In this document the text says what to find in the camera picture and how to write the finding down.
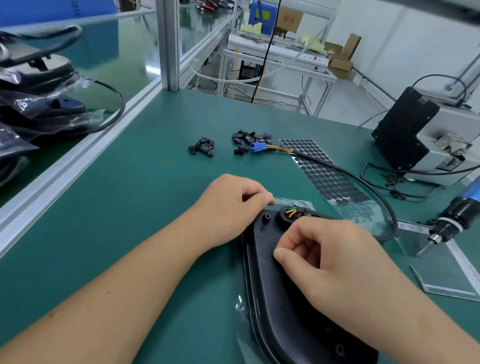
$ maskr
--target circular opening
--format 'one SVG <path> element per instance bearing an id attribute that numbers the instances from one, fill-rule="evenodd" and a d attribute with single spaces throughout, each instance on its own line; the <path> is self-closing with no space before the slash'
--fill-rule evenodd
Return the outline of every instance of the circular opening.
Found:
<path id="1" fill-rule="evenodd" d="M 339 356 L 344 356 L 345 355 L 345 348 L 343 347 L 343 345 L 338 344 L 337 346 L 335 346 L 335 350 L 336 350 L 336 353 Z"/>

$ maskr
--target person's left hand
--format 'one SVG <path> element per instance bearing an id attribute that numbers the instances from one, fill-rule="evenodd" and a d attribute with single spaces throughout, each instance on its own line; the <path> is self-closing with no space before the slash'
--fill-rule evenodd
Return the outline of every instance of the person's left hand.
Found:
<path id="1" fill-rule="evenodd" d="M 185 215 L 190 227 L 206 238 L 208 250 L 239 236 L 266 205 L 274 204 L 273 195 L 258 182 L 224 174 L 208 186 Z"/>

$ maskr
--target person's right hand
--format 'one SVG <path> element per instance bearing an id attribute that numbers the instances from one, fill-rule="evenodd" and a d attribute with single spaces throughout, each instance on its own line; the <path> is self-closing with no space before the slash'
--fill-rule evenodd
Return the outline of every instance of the person's right hand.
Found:
<path id="1" fill-rule="evenodd" d="M 412 305 L 429 300 L 354 223 L 301 217 L 274 257 L 312 306 L 372 347 L 391 352 L 414 340 Z"/>

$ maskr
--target blue connector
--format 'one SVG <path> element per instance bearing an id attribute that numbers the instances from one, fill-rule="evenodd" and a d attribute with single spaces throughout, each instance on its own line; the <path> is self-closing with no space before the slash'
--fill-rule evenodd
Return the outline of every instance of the blue connector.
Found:
<path id="1" fill-rule="evenodd" d="M 265 149 L 267 149 L 267 143 L 255 142 L 250 144 L 250 150 L 252 152 L 261 152 Z"/>

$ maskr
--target electric screwdriver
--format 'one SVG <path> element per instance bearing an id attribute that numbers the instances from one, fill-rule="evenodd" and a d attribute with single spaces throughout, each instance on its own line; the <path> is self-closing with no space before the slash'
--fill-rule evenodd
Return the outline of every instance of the electric screwdriver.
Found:
<path id="1" fill-rule="evenodd" d="M 480 176 L 455 197 L 430 228 L 428 244 L 417 256 L 433 244 L 446 243 L 463 230 L 470 228 L 480 216 Z"/>

